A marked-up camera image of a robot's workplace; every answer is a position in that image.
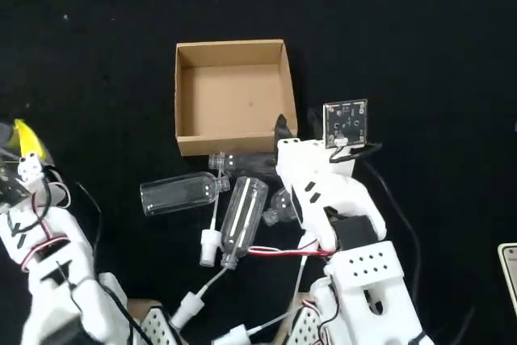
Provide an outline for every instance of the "clear plastic bottle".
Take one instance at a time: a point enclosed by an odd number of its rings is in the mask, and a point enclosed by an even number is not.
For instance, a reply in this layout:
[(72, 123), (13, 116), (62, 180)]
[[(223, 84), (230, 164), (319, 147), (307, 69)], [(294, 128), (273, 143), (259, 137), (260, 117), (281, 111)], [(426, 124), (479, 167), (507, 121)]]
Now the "clear plastic bottle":
[(228, 177), (216, 178), (203, 171), (143, 183), (140, 198), (144, 214), (154, 216), (211, 204), (220, 192), (227, 190)]
[(297, 219), (296, 212), (292, 206), (291, 196), (281, 188), (271, 198), (270, 208), (262, 214), (267, 226), (272, 226), (278, 221), (290, 222)]
[(259, 226), (267, 190), (267, 185), (259, 179), (237, 179), (221, 229), (221, 266), (233, 270), (247, 253)]
[(226, 154), (218, 153), (208, 157), (210, 170), (221, 170), (225, 175), (276, 178), (274, 154)]

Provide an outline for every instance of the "bottle cap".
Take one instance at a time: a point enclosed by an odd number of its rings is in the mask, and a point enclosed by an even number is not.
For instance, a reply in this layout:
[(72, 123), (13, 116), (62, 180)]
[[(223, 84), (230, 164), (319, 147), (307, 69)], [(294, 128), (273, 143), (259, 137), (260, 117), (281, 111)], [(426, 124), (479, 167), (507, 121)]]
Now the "bottle cap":
[(170, 324), (180, 331), (187, 322), (191, 320), (203, 308), (204, 302), (193, 292), (188, 294), (181, 301), (179, 309), (170, 319)]
[(216, 178), (217, 190), (221, 193), (229, 190), (229, 178), (223, 175), (220, 178)]
[(244, 325), (235, 326), (228, 333), (214, 339), (212, 345), (251, 345), (250, 337)]
[(200, 266), (213, 267), (216, 260), (217, 247), (221, 244), (221, 232), (204, 229), (201, 233)]
[(225, 153), (212, 154), (208, 157), (209, 170), (222, 170), (225, 162)]

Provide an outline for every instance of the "black tabletop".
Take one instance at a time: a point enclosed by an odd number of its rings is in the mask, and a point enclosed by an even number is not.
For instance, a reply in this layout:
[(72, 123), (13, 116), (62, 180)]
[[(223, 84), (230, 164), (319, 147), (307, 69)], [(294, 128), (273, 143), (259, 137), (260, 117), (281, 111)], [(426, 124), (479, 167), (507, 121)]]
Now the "black tabletop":
[[(128, 296), (172, 312), (217, 271), (198, 264), (211, 207), (149, 219), (141, 211), (140, 183), (206, 166), (181, 158), (175, 143), (174, 47), (283, 38), (302, 137), (309, 107), (369, 99), (369, 137), (384, 144), (371, 162), (422, 241), (418, 311), (427, 332), (450, 343), (476, 306), (464, 343), (515, 343), (497, 256), (498, 244), (517, 240), (515, 26), (515, 0), (0, 0), (0, 112), (26, 119), (99, 202), (100, 269)], [(410, 284), (407, 230), (359, 164), (356, 177)], [(73, 212), (92, 238), (95, 213), (74, 193)], [(299, 236), (295, 225), (261, 225), (256, 242), (289, 247)], [(4, 343), (17, 343), (27, 277), (0, 255), (0, 327)], [(207, 292), (185, 337), (208, 343), (283, 313), (297, 265), (242, 259)], [(311, 266), (304, 289), (321, 274)]]

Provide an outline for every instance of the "cardboard piece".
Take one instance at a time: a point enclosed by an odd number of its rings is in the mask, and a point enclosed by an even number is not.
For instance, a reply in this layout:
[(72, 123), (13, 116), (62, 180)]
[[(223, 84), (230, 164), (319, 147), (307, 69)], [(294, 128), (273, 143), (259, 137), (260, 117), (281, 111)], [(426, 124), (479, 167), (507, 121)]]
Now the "cardboard piece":
[(282, 40), (176, 46), (175, 124), (181, 154), (271, 152), (280, 113), (298, 123)]

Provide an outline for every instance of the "circuit board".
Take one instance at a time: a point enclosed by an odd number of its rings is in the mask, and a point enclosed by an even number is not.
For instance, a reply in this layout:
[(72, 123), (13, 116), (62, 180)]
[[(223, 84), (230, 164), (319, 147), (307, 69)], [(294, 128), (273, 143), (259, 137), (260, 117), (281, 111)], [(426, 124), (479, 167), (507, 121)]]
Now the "circuit board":
[(323, 105), (323, 141), (325, 148), (366, 144), (366, 99)]

